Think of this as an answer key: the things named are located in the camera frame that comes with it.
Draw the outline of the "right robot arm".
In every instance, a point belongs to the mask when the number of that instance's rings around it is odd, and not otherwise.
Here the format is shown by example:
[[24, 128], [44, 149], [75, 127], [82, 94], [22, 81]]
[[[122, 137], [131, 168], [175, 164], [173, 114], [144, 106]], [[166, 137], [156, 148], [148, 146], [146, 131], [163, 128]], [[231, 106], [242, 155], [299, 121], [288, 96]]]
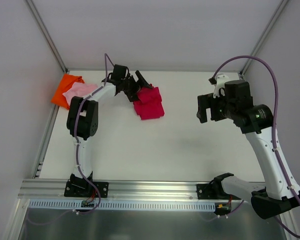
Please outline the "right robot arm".
[[252, 205], [262, 219], [269, 219], [288, 212], [300, 205], [300, 186], [288, 169], [284, 156], [278, 161], [280, 143], [273, 128], [273, 114], [264, 104], [255, 105], [250, 85], [244, 80], [232, 80], [214, 93], [197, 97], [197, 118], [201, 123], [230, 119], [240, 128], [250, 143], [261, 168], [264, 185], [239, 179], [232, 173], [216, 176], [211, 181], [211, 192], [218, 198], [236, 196]]

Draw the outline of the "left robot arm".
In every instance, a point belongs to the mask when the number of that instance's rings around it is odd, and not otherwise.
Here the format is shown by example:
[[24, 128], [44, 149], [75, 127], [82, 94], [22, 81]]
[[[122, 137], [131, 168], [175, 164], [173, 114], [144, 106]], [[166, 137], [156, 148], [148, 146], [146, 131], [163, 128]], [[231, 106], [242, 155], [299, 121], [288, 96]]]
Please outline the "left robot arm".
[[74, 96], [70, 102], [66, 127], [73, 139], [75, 164], [66, 183], [65, 197], [90, 197], [98, 195], [97, 184], [93, 182], [92, 137], [99, 125], [99, 105], [109, 98], [123, 92], [130, 102], [138, 99], [138, 93], [143, 89], [152, 89], [140, 71], [130, 73], [128, 67], [115, 64], [113, 71], [106, 73], [105, 79], [97, 89], [84, 97]]

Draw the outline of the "magenta t shirt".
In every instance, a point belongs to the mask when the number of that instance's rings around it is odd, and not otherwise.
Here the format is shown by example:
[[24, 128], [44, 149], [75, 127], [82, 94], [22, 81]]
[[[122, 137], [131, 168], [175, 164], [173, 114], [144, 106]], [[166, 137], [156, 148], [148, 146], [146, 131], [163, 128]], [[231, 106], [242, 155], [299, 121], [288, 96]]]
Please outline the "magenta t shirt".
[[162, 96], [157, 86], [143, 87], [137, 93], [138, 100], [133, 102], [136, 114], [142, 121], [159, 119], [165, 115]]

